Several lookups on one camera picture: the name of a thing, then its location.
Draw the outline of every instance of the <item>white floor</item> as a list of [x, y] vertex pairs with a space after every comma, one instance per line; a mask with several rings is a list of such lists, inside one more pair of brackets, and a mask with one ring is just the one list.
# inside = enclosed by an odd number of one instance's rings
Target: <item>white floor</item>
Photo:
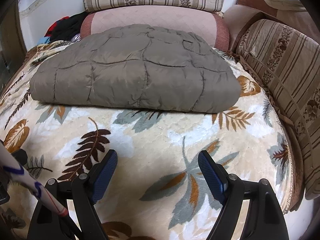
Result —
[[[222, 11], [227, 10], [236, 0], [225, 0]], [[47, 29], [64, 16], [84, 11], [82, 0], [19, 0], [19, 14], [22, 35], [27, 50], [36, 45]], [[307, 229], [313, 208], [313, 201], [303, 200], [298, 211], [286, 214], [290, 240], [298, 240]]]

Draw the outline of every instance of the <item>leaf-patterned bedspread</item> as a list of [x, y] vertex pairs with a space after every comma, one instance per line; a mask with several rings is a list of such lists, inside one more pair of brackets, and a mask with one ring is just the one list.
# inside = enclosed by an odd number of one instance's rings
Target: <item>leaf-patterned bedspread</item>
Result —
[[[50, 178], [71, 180], [90, 170], [109, 148], [115, 149], [118, 167], [95, 205], [110, 239], [206, 239], [221, 206], [197, 164], [202, 149], [242, 179], [267, 178], [287, 211], [293, 170], [284, 131], [264, 91], [233, 58], [217, 50], [242, 86], [238, 102], [223, 113], [58, 106], [32, 100], [29, 80], [38, 65], [69, 44], [37, 47], [0, 100], [0, 139], [10, 152], [20, 147], [27, 152], [25, 168], [43, 184]], [[11, 198], [0, 212], [12, 232], [25, 238], [36, 199], [20, 185], [3, 183]], [[245, 217], [244, 208], [233, 239], [240, 237]]]

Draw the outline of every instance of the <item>blue cloth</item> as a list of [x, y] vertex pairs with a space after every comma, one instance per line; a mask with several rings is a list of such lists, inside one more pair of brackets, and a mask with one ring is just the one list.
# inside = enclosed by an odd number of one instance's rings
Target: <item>blue cloth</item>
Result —
[[48, 44], [49, 42], [50, 42], [50, 37], [42, 37], [39, 39], [37, 45]]

